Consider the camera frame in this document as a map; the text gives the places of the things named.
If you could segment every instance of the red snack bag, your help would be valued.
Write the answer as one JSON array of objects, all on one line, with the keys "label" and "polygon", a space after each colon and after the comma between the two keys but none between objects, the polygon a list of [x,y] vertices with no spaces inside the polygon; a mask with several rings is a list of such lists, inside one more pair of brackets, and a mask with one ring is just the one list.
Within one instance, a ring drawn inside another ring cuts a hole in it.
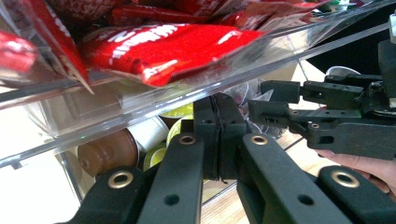
[{"label": "red snack bag", "polygon": [[225,0],[216,9],[213,16],[224,16],[235,13],[236,11],[242,10],[248,6],[248,0]]},{"label": "red snack bag", "polygon": [[90,24],[97,21],[124,0],[47,0],[62,21],[71,24]]},{"label": "red snack bag", "polygon": [[37,48],[17,35],[0,32],[0,58],[1,68],[25,74],[35,63]]},{"label": "red snack bag", "polygon": [[212,16],[224,0],[174,0],[172,8],[194,16]]},{"label": "red snack bag", "polygon": [[160,7],[147,7],[138,5],[120,5],[111,10],[107,21],[110,25],[127,26],[141,25],[145,21],[160,21],[172,23],[202,23],[208,17],[192,16]]},{"label": "red snack bag", "polygon": [[140,77],[147,85],[161,87],[171,78],[218,61],[260,35],[202,24],[109,27],[84,37],[79,50],[91,69]]},{"label": "red snack bag", "polygon": [[171,8],[174,0],[131,0],[141,6]]},{"label": "red snack bag", "polygon": [[78,80],[92,92],[87,83],[88,72],[79,57],[77,47],[55,12],[43,0],[21,0],[21,3],[26,16],[63,65],[56,68],[57,72]]},{"label": "red snack bag", "polygon": [[271,16],[257,30],[271,31],[279,28],[287,28],[300,24],[300,19],[309,14],[313,9],[320,7],[327,2],[322,3],[274,3],[277,7],[276,13]]},{"label": "red snack bag", "polygon": [[233,25],[240,30],[273,31],[287,27],[322,5],[322,3],[302,3],[301,0],[273,1],[249,2],[246,9],[220,18],[215,23]]}]

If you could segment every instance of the bolt hole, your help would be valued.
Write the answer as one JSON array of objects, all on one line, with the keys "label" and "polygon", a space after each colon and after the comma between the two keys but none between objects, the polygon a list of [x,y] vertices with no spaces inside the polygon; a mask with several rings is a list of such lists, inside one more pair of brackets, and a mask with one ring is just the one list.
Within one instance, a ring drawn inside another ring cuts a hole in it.
[{"label": "bolt hole", "polygon": [[180,201],[180,198],[176,194],[167,195],[163,200],[167,205],[172,206]]},{"label": "bolt hole", "polygon": [[341,181],[348,183],[348,184],[353,182],[352,179],[346,175],[338,175],[337,178],[340,179]]},{"label": "bolt hole", "polygon": [[305,194],[301,194],[298,196],[298,201],[300,201],[300,203],[303,203],[305,205],[311,206],[314,205],[314,200],[309,197],[308,195]]},{"label": "bolt hole", "polygon": [[134,176],[127,171],[118,171],[108,179],[108,185],[113,189],[122,189],[131,184]]},{"label": "bolt hole", "polygon": [[354,189],[360,185],[359,180],[355,176],[343,171],[332,172],[332,179],[337,184],[344,186],[346,188]]},{"label": "bolt hole", "polygon": [[122,183],[125,183],[127,179],[128,179],[128,176],[126,176],[126,175],[119,175],[119,176],[116,176],[116,177],[114,178],[114,182],[116,182],[117,184],[122,184]]},{"label": "bolt hole", "polygon": [[268,140],[262,136],[253,136],[251,137],[251,141],[256,145],[265,145],[268,143]]},{"label": "bolt hole", "polygon": [[196,141],[196,139],[193,136],[182,136],[178,140],[178,142],[182,145],[191,145]]}]

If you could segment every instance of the transparent acrylic bin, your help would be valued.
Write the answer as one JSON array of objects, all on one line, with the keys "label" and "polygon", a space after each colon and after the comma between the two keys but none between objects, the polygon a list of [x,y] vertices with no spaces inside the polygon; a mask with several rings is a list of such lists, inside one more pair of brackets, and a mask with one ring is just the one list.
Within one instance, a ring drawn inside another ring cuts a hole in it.
[{"label": "transparent acrylic bin", "polygon": [[104,75],[98,79],[98,85],[92,86],[93,91],[98,92],[95,95],[89,95],[83,87],[68,82],[16,90],[13,94],[8,92],[3,95],[0,107],[24,105],[34,123],[53,140],[0,159],[0,167],[49,150],[56,153],[65,151],[240,82],[383,31],[387,29],[386,25],[312,49],[320,41],[392,3],[389,0],[372,3],[331,15],[324,21],[262,36],[237,54],[161,89]]}]

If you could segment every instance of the finger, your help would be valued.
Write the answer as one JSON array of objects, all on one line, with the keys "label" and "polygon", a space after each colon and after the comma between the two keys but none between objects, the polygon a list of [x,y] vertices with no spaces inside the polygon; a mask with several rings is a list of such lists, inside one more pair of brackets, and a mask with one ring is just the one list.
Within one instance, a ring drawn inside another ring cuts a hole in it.
[{"label": "finger", "polygon": [[389,197],[390,197],[394,202],[396,202],[396,195],[395,195],[395,193],[390,192]]},{"label": "finger", "polygon": [[364,172],[364,171],[361,171],[361,170],[358,170],[358,169],[353,169],[353,168],[351,168],[353,171],[355,171],[355,172],[357,172],[357,173],[359,173],[360,175],[362,175],[364,178],[366,178],[366,179],[368,179],[368,178],[370,178],[370,174],[369,173],[367,173],[367,172]]},{"label": "finger", "polygon": [[335,161],[341,165],[376,175],[387,182],[388,180],[394,181],[394,179],[389,179],[390,176],[396,176],[395,161],[384,161],[380,159],[346,154],[334,154],[330,150],[316,150],[316,152],[331,161]]},{"label": "finger", "polygon": [[382,192],[386,194],[390,193],[390,188],[384,181],[377,178],[369,178],[369,181],[376,185],[376,187],[379,188]]}]

